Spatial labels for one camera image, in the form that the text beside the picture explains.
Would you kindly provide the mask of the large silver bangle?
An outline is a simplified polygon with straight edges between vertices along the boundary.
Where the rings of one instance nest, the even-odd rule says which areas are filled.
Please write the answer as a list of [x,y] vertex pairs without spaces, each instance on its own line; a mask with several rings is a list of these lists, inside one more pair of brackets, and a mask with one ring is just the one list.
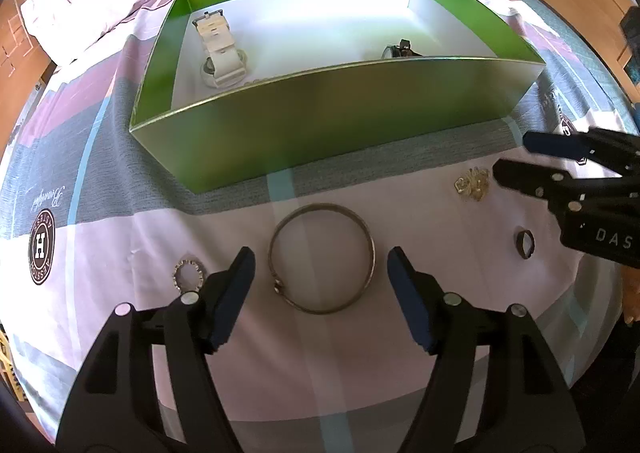
[[278,203],[274,217],[266,260],[276,295],[311,315],[336,314],[358,303],[378,263],[367,221],[328,202]]

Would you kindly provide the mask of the gold brooch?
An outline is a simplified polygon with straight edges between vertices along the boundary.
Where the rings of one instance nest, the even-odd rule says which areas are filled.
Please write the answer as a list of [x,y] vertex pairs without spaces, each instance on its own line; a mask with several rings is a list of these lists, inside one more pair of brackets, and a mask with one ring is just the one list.
[[489,170],[473,167],[454,181],[454,190],[461,196],[480,202],[488,193],[489,184]]

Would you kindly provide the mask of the black wrist watch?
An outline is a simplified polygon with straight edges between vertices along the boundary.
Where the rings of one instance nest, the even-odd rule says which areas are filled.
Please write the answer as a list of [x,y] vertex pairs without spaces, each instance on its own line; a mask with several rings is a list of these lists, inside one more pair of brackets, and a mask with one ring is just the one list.
[[401,39],[396,45],[387,45],[383,50],[382,58],[422,58],[422,54],[418,54],[412,49],[409,39]]

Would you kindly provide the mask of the green cardboard box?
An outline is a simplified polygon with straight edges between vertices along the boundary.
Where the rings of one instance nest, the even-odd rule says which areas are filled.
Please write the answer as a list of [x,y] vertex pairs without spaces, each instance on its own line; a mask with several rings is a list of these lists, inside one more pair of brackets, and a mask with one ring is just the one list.
[[[247,76],[204,83],[192,21],[222,10]],[[409,39],[422,58],[383,59]],[[478,0],[175,0],[130,134],[202,193],[387,142],[498,120],[544,60]]]

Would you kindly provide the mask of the white wrist watch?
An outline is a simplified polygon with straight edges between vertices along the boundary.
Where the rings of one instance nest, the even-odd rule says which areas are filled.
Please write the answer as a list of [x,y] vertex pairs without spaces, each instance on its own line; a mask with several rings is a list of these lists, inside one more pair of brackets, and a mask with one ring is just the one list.
[[210,88],[224,89],[242,82],[247,76],[246,54],[235,47],[231,28],[222,10],[205,11],[192,24],[204,50],[204,83]]

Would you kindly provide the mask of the wooden headboard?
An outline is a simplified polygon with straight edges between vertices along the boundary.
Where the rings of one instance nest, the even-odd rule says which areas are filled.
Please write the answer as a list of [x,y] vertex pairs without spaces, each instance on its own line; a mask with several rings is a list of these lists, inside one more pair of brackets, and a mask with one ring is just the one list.
[[2,0],[0,17],[0,144],[4,151],[18,115],[50,65],[38,40],[27,33],[21,13],[26,0]]

